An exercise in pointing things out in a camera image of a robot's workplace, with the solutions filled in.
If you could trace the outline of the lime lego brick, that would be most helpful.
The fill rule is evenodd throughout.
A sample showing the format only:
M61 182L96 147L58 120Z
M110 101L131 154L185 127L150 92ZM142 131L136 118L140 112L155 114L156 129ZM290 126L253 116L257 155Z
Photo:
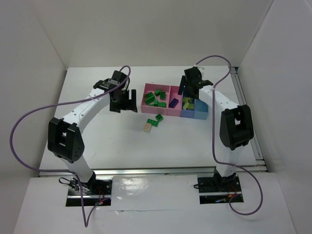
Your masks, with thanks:
M194 110L194 104L193 103L189 103L187 110Z
M183 103L186 103L186 102L192 103L192 102L193 102L193 99L190 98L190 97L184 97L183 100L182 100L182 102L183 102Z
M183 104L183 107L182 107L182 109L183 110L187 110L188 109L188 107L189 107L189 102L185 102L184 104Z

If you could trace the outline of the purple lego brick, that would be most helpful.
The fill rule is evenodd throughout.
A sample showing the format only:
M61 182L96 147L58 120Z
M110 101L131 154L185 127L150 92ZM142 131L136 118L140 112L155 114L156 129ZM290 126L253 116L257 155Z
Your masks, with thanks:
M177 98L173 98L173 100L169 103L169 108L174 109L178 103L179 103L179 100Z

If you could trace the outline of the green lego brick small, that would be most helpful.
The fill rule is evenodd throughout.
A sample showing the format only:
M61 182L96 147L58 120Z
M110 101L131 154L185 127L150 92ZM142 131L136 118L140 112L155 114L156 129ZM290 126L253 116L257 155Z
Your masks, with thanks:
M166 108L167 107L166 102L159 102L158 107Z

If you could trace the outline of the green long lego brick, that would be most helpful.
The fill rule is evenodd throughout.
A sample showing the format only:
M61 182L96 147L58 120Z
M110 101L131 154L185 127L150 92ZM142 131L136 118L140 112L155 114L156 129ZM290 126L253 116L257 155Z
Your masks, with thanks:
M155 100L155 96L152 97L152 98L149 98L149 99L145 99L145 104L146 104L146 105L150 105L151 103L154 102L154 100Z

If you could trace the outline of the large pink container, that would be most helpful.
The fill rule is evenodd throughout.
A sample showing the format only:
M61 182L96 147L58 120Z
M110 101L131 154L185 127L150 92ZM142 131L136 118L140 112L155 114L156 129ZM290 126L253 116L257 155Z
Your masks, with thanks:
M170 89L169 85L146 83L140 106L141 112L166 116L169 110Z

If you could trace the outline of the tan lego brick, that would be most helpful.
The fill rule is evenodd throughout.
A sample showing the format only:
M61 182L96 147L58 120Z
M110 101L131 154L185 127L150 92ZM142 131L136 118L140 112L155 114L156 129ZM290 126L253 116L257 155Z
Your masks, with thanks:
M152 128L152 125L150 123L145 123L145 125L144 125L144 132L149 133L151 128Z

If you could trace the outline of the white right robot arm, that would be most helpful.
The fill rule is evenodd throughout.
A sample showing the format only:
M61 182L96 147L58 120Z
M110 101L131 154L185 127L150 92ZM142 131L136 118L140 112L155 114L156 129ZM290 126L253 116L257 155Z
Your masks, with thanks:
M211 107L213 118L213 139L215 146L216 135L223 144L224 155L221 159L215 156L217 162L213 177L207 182L198 183L198 189L222 191L233 184L236 176L236 165L242 151L254 137L251 110L248 105L239 105L213 87L209 80L203 80L203 70L193 66L184 70L179 86L179 94L197 98Z

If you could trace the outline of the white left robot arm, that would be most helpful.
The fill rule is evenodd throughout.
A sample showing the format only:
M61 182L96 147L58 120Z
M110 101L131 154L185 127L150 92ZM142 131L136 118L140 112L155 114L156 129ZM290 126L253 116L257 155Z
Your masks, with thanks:
M48 150L60 158L69 171L80 178L82 185L92 193L98 189L105 190L103 182L96 179L95 172L88 166L83 157L85 145L82 133L91 120L106 106L110 111L121 110L137 112L137 91L115 90L104 94L101 89L93 89L82 104L62 118L52 118L48 124Z

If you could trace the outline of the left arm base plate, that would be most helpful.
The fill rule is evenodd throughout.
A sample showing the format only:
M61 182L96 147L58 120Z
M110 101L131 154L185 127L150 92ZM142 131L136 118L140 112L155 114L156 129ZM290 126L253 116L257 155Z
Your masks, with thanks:
M80 207L80 188L76 178L64 178L58 179L60 184L67 185L68 193L66 199L66 207ZM102 179L103 183L97 185L95 190L89 190L85 185L82 185L82 195L84 206L94 206L99 202L99 206L111 206L111 194L113 180L111 178Z

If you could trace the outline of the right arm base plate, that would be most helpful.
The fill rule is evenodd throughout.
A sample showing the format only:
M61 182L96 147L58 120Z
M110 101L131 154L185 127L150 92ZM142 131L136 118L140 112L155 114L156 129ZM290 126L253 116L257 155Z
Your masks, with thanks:
M193 186L199 192L200 204L242 203L244 201L240 180L236 176L233 182L215 185L212 177L198 177Z

